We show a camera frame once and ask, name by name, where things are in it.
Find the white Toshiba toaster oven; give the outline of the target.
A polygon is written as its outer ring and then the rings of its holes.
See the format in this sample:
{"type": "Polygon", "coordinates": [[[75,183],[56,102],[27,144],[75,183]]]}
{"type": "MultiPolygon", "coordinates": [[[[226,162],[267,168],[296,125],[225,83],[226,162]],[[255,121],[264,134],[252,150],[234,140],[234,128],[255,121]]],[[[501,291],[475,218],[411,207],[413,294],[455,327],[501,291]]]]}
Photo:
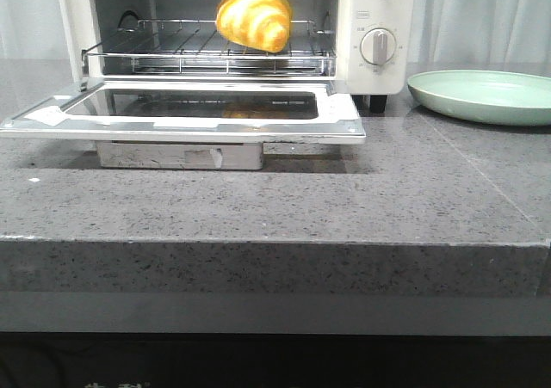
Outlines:
{"type": "Polygon", "coordinates": [[[69,48],[71,69],[78,83],[99,77],[219,80],[333,81],[344,93],[365,99],[372,112],[385,109],[387,98],[399,93],[405,82],[406,56],[414,0],[288,0],[292,22],[310,20],[319,29],[334,32],[337,56],[332,77],[252,77],[182,75],[105,75],[94,63],[83,68],[82,51],[109,37],[119,28],[133,28],[139,20],[213,21],[221,0],[59,0],[69,48]],[[372,65],[361,55],[364,35],[385,28],[396,39],[393,57],[372,65]]]}

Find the light green round plate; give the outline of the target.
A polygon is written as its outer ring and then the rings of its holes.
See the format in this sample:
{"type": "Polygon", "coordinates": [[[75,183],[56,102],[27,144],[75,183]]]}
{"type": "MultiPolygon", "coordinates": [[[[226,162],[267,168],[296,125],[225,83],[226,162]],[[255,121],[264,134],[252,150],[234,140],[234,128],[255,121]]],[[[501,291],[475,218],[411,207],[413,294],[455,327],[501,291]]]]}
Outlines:
{"type": "Polygon", "coordinates": [[[446,70],[410,76],[422,106],[448,117],[500,126],[548,126],[550,79],[507,71],[446,70]]]}

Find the orange striped croissant bread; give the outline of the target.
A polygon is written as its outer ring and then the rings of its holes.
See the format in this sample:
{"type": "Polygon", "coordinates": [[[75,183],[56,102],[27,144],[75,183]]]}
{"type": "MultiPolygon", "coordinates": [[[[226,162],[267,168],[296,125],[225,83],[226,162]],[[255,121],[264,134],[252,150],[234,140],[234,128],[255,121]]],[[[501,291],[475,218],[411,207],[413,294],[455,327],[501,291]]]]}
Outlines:
{"type": "Polygon", "coordinates": [[[288,0],[221,0],[215,25],[233,43],[277,53],[288,43],[292,17],[288,0]]]}

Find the lower beige timer knob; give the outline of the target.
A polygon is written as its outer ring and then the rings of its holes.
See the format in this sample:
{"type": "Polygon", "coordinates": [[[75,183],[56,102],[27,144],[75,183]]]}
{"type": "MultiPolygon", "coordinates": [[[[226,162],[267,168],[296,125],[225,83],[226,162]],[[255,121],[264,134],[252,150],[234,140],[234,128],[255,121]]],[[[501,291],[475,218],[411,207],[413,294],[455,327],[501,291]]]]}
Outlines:
{"type": "Polygon", "coordinates": [[[394,55],[396,39],[385,28],[375,28],[362,38],[360,52],[362,57],[372,65],[384,65],[394,55]]]}

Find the white background curtain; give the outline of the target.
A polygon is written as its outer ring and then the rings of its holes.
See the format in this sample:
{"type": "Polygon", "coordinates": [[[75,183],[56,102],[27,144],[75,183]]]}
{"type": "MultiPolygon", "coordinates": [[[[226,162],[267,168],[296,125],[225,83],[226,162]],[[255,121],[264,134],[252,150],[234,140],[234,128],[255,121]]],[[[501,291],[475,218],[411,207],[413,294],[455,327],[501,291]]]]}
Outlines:
{"type": "MultiPolygon", "coordinates": [[[[68,59],[59,0],[1,0],[4,59],[68,59]]],[[[411,63],[550,63],[550,0],[414,0],[411,63]]]]}

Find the white glass oven door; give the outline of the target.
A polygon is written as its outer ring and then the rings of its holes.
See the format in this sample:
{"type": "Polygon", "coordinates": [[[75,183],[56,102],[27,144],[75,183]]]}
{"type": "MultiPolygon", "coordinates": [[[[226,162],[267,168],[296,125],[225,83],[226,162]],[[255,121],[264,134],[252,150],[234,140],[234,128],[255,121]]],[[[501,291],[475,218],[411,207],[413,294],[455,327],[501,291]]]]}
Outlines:
{"type": "Polygon", "coordinates": [[[96,144],[102,166],[259,169],[273,143],[360,145],[352,97],[333,81],[92,78],[5,119],[5,138],[96,144]]]}

